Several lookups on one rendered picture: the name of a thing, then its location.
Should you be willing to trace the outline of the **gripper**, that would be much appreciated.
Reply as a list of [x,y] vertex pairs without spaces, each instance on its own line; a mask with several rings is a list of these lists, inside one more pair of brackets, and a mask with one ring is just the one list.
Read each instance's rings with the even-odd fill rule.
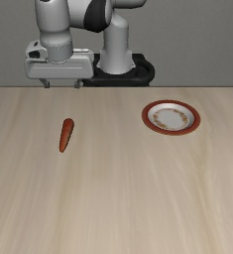
[[74,88],[81,88],[82,79],[93,77],[93,62],[93,51],[74,49],[68,60],[50,63],[47,49],[36,40],[27,46],[25,73],[28,78],[39,79],[44,88],[50,88],[47,79],[76,79]]

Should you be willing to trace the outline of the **orange carrot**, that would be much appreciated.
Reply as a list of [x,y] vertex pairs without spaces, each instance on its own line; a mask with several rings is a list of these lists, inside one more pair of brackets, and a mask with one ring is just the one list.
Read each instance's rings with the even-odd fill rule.
[[73,120],[71,118],[66,118],[62,123],[60,138],[59,138],[59,150],[62,153],[67,147],[73,128],[74,128]]

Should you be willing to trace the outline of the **red-rimmed white plate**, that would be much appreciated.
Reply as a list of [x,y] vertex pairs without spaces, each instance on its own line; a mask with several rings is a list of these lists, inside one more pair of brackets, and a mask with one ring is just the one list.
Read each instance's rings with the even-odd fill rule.
[[151,130],[170,136],[186,135],[200,125],[199,113],[190,105],[177,100],[159,100],[142,110],[142,120]]

